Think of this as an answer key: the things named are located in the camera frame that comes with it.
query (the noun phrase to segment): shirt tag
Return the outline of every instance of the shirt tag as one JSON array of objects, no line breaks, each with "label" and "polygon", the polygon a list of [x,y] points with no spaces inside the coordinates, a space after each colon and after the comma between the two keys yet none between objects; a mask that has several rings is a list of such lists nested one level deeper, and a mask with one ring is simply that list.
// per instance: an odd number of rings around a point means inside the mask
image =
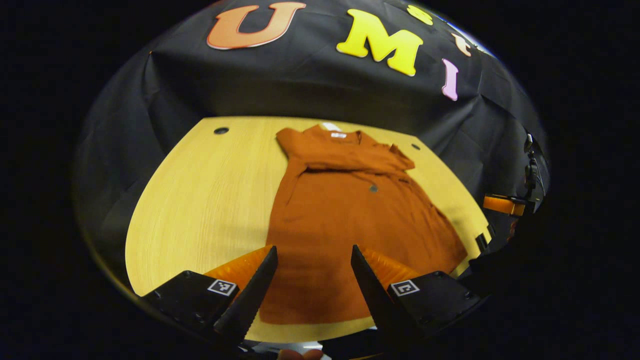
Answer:
[{"label": "shirt tag", "polygon": [[323,122],[322,125],[324,126],[325,129],[329,130],[329,131],[340,131],[342,132],[342,130],[337,127],[336,125],[330,123],[330,122]]}]

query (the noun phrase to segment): black background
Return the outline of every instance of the black background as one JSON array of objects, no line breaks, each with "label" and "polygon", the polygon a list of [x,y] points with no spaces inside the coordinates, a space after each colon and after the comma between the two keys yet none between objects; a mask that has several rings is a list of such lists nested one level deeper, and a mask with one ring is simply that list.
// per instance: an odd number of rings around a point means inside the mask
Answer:
[{"label": "black background", "polygon": [[[208,4],[10,4],[4,98],[12,121],[4,134],[13,188],[5,217],[9,319],[0,340],[7,358],[216,357],[115,290],[84,246],[69,194],[72,152],[100,89],[145,43]],[[630,357],[638,318],[616,286],[632,274],[618,254],[633,247],[624,233],[634,222],[634,187],[617,184],[630,175],[625,164],[637,162],[637,116],[627,100],[630,10],[562,0],[428,6],[520,80],[544,118],[553,166],[548,201],[512,241],[529,254],[511,268],[517,280],[433,357]]]}]

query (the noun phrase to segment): pink letter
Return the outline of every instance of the pink letter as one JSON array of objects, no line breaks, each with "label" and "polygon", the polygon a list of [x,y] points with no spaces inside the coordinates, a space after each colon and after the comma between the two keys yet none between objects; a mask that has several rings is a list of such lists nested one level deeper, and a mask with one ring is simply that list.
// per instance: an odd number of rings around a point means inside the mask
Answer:
[{"label": "pink letter", "polygon": [[458,94],[456,93],[456,77],[458,74],[458,68],[447,59],[442,59],[446,68],[446,77],[444,86],[442,87],[442,93],[453,101],[458,100]]}]

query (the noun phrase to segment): orange letter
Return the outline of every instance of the orange letter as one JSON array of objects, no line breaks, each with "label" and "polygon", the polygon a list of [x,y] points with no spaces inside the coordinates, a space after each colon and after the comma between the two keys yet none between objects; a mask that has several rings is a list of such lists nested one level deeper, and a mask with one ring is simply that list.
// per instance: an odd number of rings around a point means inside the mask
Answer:
[{"label": "orange letter", "polygon": [[467,50],[469,46],[469,44],[467,44],[467,42],[465,41],[465,39],[459,37],[458,35],[451,33],[451,35],[453,35],[454,38],[456,38],[456,46],[458,47],[458,50],[460,50],[463,54],[467,55],[467,56],[471,56],[471,53]]},{"label": "orange letter", "polygon": [[269,5],[274,9],[271,20],[266,28],[255,33],[241,33],[238,31],[246,14],[256,10],[258,5],[243,6],[220,13],[216,24],[207,37],[207,44],[214,49],[228,50],[241,47],[264,45],[281,37],[287,29],[297,9],[303,9],[303,3],[275,3]]}]

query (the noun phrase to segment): yellow letter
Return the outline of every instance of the yellow letter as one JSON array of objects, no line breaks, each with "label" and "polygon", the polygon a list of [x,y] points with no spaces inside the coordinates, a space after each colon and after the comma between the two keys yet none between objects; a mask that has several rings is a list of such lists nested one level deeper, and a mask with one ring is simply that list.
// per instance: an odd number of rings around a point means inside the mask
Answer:
[{"label": "yellow letter", "polygon": [[459,37],[458,35],[451,33],[451,35],[453,35],[454,38],[456,38],[456,46],[458,46],[458,49],[460,51],[462,51],[463,54],[467,55],[467,56],[471,56],[471,53],[469,52],[469,50],[467,50],[469,46],[469,44],[467,44],[467,42],[465,41],[465,39]]},{"label": "yellow letter", "polygon": [[373,60],[381,61],[395,50],[393,57],[387,60],[387,65],[403,74],[415,75],[415,56],[418,46],[424,43],[418,35],[400,30],[389,36],[377,16],[356,9],[349,9],[347,13],[353,17],[353,24],[347,40],[336,46],[338,51],[363,58],[368,53],[364,47],[364,42],[368,40]]},{"label": "yellow letter", "polygon": [[422,21],[423,23],[427,25],[433,25],[433,18],[431,17],[431,15],[419,8],[416,8],[414,5],[409,5],[406,11],[408,11],[411,15],[413,15],[413,17]]}]

